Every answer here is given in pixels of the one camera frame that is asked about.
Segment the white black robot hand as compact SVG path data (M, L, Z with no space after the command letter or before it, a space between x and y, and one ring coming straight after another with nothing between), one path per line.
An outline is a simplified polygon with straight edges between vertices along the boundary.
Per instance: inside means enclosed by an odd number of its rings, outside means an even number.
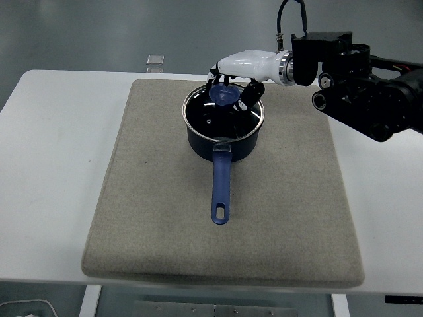
M251 109L264 94L264 81L278 85L293 83L290 72L291 52L278 53L262 50L245 50L219 60L208 73L206 92L213 103L222 107L232 106L238 112ZM250 79L242 92L235 93L229 86L230 79Z

